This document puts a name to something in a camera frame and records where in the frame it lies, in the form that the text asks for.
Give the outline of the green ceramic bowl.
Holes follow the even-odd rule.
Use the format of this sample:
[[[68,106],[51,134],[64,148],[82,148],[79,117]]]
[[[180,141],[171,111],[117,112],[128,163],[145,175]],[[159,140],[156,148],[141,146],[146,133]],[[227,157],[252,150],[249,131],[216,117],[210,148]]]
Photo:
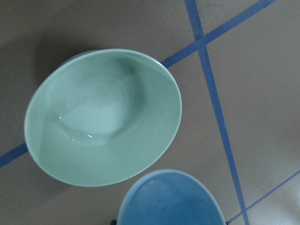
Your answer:
[[[154,58],[88,51],[53,71],[24,120],[29,154],[45,173],[80,187],[136,176],[169,148],[180,126],[180,89]]]

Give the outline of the light blue plastic cup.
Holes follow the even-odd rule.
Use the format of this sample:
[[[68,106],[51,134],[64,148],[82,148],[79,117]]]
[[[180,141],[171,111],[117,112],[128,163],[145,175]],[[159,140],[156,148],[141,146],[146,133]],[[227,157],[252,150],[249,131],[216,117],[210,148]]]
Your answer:
[[[164,169],[140,178],[122,201],[119,225],[224,225],[211,192],[193,176]]]

